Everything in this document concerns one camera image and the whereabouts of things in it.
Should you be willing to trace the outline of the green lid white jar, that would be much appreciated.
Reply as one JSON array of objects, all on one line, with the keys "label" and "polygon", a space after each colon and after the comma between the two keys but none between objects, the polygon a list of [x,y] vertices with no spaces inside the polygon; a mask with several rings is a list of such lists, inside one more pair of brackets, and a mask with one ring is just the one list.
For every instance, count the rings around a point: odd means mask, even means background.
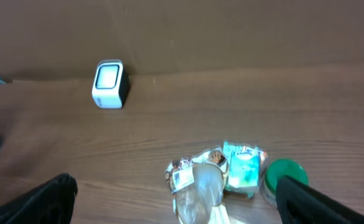
[{"label": "green lid white jar", "polygon": [[270,206],[276,208],[276,187],[282,176],[292,177],[305,185],[309,184],[306,170],[292,159],[278,159],[266,168],[260,184],[260,193]]}]

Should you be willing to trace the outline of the small teal white packet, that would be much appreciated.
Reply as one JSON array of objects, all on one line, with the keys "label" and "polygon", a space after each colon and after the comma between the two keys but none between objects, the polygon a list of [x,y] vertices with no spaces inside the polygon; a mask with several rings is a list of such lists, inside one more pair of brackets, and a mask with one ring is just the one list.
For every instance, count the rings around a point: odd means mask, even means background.
[{"label": "small teal white packet", "polygon": [[260,156],[255,147],[236,144],[229,163],[229,176],[225,189],[230,192],[245,194],[248,198],[258,191],[260,174]]}]

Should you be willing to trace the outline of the clear brown bread bag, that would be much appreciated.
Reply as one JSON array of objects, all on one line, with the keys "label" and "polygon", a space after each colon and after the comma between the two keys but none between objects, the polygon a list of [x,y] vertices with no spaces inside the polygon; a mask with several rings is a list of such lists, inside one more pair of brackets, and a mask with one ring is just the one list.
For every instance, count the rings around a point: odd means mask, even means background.
[{"label": "clear brown bread bag", "polygon": [[164,178],[179,223],[230,223],[223,204],[228,174],[229,164],[220,147],[173,160]]}]

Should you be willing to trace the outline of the orange snack packet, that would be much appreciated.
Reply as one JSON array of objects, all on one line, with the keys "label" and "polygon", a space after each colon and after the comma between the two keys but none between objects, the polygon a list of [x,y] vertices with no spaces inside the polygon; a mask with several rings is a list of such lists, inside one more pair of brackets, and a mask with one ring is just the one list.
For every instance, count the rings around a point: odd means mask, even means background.
[{"label": "orange snack packet", "polygon": [[269,164],[269,156],[266,151],[259,150],[260,156],[260,174],[262,175]]}]

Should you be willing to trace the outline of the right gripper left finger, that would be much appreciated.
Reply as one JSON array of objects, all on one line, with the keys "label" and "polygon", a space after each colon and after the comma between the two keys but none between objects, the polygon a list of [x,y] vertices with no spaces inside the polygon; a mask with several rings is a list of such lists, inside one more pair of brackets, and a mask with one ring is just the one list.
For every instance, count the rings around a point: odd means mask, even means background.
[{"label": "right gripper left finger", "polygon": [[78,193],[77,181],[59,174],[0,206],[0,224],[71,223]]}]

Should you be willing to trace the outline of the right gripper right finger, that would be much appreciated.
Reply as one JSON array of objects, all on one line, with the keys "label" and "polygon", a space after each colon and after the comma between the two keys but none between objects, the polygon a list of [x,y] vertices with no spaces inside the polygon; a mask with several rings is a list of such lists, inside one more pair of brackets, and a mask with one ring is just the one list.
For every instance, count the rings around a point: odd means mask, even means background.
[{"label": "right gripper right finger", "polygon": [[286,175],[278,180],[276,204],[283,224],[364,224],[364,215]]}]

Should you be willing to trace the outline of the teal white snack packet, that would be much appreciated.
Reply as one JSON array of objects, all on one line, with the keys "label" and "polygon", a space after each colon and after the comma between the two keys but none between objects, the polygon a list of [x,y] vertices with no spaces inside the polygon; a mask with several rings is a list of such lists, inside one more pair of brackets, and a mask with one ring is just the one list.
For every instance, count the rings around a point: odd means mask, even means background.
[{"label": "teal white snack packet", "polygon": [[223,142],[223,154],[228,162],[230,162],[231,155],[236,151],[236,144],[230,141]]}]

